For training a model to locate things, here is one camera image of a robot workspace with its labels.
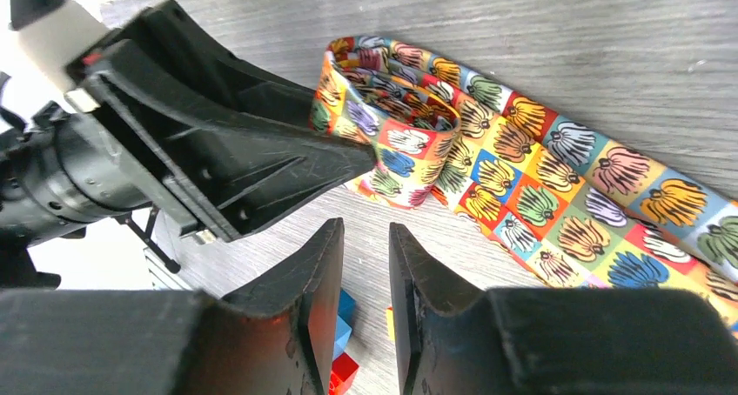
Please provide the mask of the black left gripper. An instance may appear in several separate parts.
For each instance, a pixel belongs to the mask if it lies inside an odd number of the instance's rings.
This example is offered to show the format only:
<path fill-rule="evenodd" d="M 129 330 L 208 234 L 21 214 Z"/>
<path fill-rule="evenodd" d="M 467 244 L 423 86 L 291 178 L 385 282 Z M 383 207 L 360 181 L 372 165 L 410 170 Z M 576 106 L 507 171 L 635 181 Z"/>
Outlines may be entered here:
<path fill-rule="evenodd" d="M 372 147 L 298 126 L 198 128 L 87 79 L 164 166 L 163 182 L 224 241 L 261 232 L 376 164 Z M 90 224 L 153 201 L 49 105 L 38 124 L 1 134 L 1 246 L 84 238 Z"/>

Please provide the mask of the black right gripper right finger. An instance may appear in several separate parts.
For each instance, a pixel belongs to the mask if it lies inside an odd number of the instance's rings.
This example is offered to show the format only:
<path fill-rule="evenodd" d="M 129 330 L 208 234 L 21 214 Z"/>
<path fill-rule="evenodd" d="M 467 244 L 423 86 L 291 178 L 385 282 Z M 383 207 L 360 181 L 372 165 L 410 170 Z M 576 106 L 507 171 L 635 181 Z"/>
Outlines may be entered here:
<path fill-rule="evenodd" d="M 677 290 L 482 290 L 389 227 L 404 394 L 734 394 L 737 345 Z"/>

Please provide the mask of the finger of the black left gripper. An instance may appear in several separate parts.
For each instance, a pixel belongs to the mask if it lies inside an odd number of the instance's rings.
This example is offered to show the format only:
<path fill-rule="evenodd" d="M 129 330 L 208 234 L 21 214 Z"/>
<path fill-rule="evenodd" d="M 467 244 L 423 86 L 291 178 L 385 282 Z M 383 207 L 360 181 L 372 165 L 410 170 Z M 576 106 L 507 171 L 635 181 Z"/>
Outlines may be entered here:
<path fill-rule="evenodd" d="M 238 58 L 174 0 L 146 7 L 79 53 L 66 70 L 93 77 L 198 128 L 308 123 L 313 90 Z"/>

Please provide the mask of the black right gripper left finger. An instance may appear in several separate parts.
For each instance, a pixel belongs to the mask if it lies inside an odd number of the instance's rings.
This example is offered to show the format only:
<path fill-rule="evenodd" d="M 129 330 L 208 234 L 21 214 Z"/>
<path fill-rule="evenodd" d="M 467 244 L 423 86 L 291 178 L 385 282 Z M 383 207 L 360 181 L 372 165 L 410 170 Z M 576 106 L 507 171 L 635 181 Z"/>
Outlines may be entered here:
<path fill-rule="evenodd" d="M 325 394 L 345 227 L 215 298 L 204 291 L 1 294 L 4 394 Z"/>

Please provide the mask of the colourful shell pattern tie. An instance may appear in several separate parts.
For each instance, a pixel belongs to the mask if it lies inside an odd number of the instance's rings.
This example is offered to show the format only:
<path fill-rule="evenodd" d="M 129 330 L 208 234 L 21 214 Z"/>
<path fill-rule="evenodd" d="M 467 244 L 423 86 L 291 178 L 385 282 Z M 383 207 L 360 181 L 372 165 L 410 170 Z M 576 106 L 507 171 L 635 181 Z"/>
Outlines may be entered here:
<path fill-rule="evenodd" d="M 434 197 L 552 287 L 674 288 L 737 326 L 737 203 L 490 77 L 386 37 L 326 48 L 311 125 L 369 144 L 347 183 Z"/>

